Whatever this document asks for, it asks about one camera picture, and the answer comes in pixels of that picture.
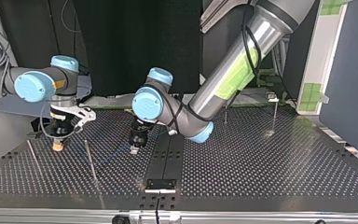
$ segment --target metal rod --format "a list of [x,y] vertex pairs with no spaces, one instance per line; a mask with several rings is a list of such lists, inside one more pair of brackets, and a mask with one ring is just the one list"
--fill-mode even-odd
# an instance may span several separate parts
[[228,109],[228,105],[226,105],[226,109],[225,109],[225,124],[228,123],[228,120],[227,120],[227,109]]
[[275,119],[277,118],[277,112],[278,112],[278,103],[279,103],[279,101],[277,101],[277,102],[275,103],[275,110],[274,110],[274,121],[275,121]]
[[34,148],[29,139],[27,140],[27,144],[28,144],[28,148],[31,150],[32,157],[34,158],[34,160],[37,160],[36,154],[34,154]]
[[90,151],[89,142],[86,139],[84,140],[84,146],[85,146],[86,151],[87,151],[87,156],[89,157],[89,166],[91,167],[92,176],[94,177],[95,181],[98,181],[97,175],[96,175],[95,169],[94,169],[94,162],[92,161],[92,157],[91,157],[91,151]]

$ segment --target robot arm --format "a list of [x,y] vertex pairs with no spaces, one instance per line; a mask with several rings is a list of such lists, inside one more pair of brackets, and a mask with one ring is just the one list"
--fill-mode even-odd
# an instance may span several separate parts
[[[48,101],[52,122],[48,130],[41,127],[54,138],[53,149],[62,150],[67,137],[96,119],[89,107],[77,104],[78,61],[58,55],[52,57],[51,67],[44,69],[10,67],[6,48],[2,44],[0,47],[0,92],[17,94],[30,103]],[[71,124],[74,117],[80,118],[75,127]]]
[[145,122],[163,123],[194,142],[205,142],[213,131],[216,113],[254,77],[248,57],[255,62],[259,53],[263,59],[284,35],[297,28],[313,3],[312,0],[259,0],[248,23],[254,40],[239,35],[188,105],[182,105],[168,94],[172,74],[152,68],[145,85],[133,98],[135,115]]

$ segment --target white cable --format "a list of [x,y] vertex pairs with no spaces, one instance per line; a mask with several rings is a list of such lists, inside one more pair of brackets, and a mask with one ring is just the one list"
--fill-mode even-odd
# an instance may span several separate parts
[[69,0],[66,0],[65,3],[63,3],[62,9],[61,9],[61,22],[62,22],[62,25],[63,25],[63,27],[65,27],[66,30],[68,30],[68,31],[70,31],[70,32],[79,33],[80,30],[72,30],[72,29],[70,29],[70,28],[66,25],[66,23],[65,23],[65,21],[64,21],[64,19],[63,19],[63,14],[64,14],[64,12],[65,12],[66,5],[68,5],[68,2],[69,2]]

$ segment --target end effector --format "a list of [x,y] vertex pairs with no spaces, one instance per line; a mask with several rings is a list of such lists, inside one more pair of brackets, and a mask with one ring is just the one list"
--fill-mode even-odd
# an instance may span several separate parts
[[143,87],[135,93],[133,112],[144,125],[163,124],[169,129],[169,134],[179,133],[191,141],[205,142],[213,131],[213,122],[201,118],[171,97],[168,91],[172,81],[170,72],[152,68]]
[[[81,132],[87,122],[96,119],[89,106],[77,103],[77,75],[77,60],[59,55],[51,59],[51,67],[28,70],[14,81],[15,92],[21,99],[50,103],[51,123],[46,130],[42,124],[41,127],[46,136],[54,139],[52,148],[56,151],[63,150],[69,136]],[[74,126],[71,121],[75,117],[80,120]]]

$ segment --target cable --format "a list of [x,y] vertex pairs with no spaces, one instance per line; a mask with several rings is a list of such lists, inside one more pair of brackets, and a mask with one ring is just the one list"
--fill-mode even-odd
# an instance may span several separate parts
[[[1,31],[0,31],[0,35],[6,40],[6,35],[4,35]],[[4,47],[4,44],[0,41],[0,49],[1,49],[1,56],[0,56],[0,68],[4,65],[4,71],[2,73],[2,77],[1,77],[1,82],[0,82],[0,94],[1,96],[6,96],[8,93],[8,90],[5,86],[5,79],[7,77],[7,73],[10,69],[10,58],[7,55],[7,50],[9,48],[9,43],[6,40],[7,45]]]
[[[250,6],[251,4],[252,4],[252,0],[249,0],[248,3],[245,6],[245,10],[243,11],[243,20],[242,20],[242,24],[241,24],[241,32],[242,32],[242,38],[243,38],[243,45],[244,45],[245,52],[246,52],[246,58],[247,58],[250,66],[252,68],[252,72],[254,73],[255,76],[257,76],[257,74],[258,74],[258,72],[260,70],[260,64],[261,64],[261,60],[262,60],[261,59],[261,48],[258,45],[257,40],[255,39],[255,36],[254,36],[252,30],[247,26],[247,21],[245,19],[246,13],[248,11],[247,10],[248,6]],[[248,41],[247,41],[247,35],[250,36],[250,38],[252,39],[252,41],[254,42],[254,45],[255,45],[255,49],[256,49],[256,53],[257,53],[257,62],[256,62],[256,64],[253,62],[252,54],[251,54],[251,52],[249,50]],[[177,122],[177,116],[179,115],[179,113],[181,112],[181,110],[183,108],[186,108],[186,110],[191,115],[193,115],[195,118],[200,119],[200,120],[205,121],[205,122],[214,121],[214,120],[217,120],[217,119],[221,119],[223,117],[223,116],[218,116],[218,117],[215,117],[213,119],[205,119],[205,118],[201,117],[200,115],[198,115],[196,112],[194,112],[194,110],[190,106],[185,105],[182,101],[178,101],[180,105],[179,105],[179,108],[177,109],[176,113],[174,113],[173,109],[172,109],[172,105],[171,105],[170,101],[168,100],[168,98],[165,96],[164,92],[160,91],[158,88],[156,88],[155,86],[150,85],[150,84],[145,84],[144,87],[152,88],[155,91],[157,91],[160,96],[162,96],[162,98],[164,99],[164,101],[168,105],[168,108],[169,108],[171,116],[172,116],[172,120],[169,122],[169,124],[167,126],[171,127],[173,124],[175,124],[175,128],[176,128],[177,133],[180,133],[179,132],[179,125],[178,125],[178,122]],[[237,98],[237,96],[240,93],[241,93],[241,91],[236,91],[235,92],[235,95],[232,97],[231,101],[228,103],[227,108],[225,109],[225,111],[223,111],[223,113],[227,112],[229,110],[229,108],[232,106],[232,104],[234,103],[235,99]]]
[[79,33],[80,30],[72,30],[72,29],[70,29],[70,28],[66,25],[66,23],[65,23],[65,21],[64,21],[64,19],[63,19],[63,14],[65,13],[65,9],[66,9],[66,6],[68,5],[68,2],[69,2],[69,0],[65,0],[65,3],[63,4],[62,9],[61,9],[61,22],[62,22],[62,25],[63,25],[63,27],[65,27],[65,29],[66,29],[67,31],[70,31],[70,32],[73,32],[73,33]]
[[[277,67],[278,67],[278,60],[277,60],[277,57],[276,57],[274,49],[272,49],[272,60],[274,60],[274,62],[277,64]],[[290,94],[289,90],[287,90],[287,87],[283,82],[282,73],[281,73],[281,70],[279,68],[277,69],[277,72],[278,72],[278,77],[281,79],[281,83],[282,83],[282,85],[284,87],[284,90],[287,92],[287,95],[290,97],[290,99],[292,100],[293,104],[295,104],[295,106],[297,107],[297,102],[295,101],[295,98],[292,96],[292,94]]]
[[[46,107],[46,104],[43,104],[42,109],[40,110],[39,123],[43,123],[43,112],[45,111],[45,107]],[[70,136],[72,136],[73,134],[76,133],[76,131],[75,131],[75,129],[74,129],[73,131],[71,131],[70,133],[68,133],[66,136],[60,136],[60,137],[58,137],[58,136],[53,136],[53,135],[48,134],[48,133],[46,132],[46,130],[45,130],[44,125],[41,125],[40,127],[41,127],[41,129],[42,129],[43,134],[44,134],[45,136],[49,137],[49,138],[64,139],[64,138],[68,138],[68,137],[70,137]]]

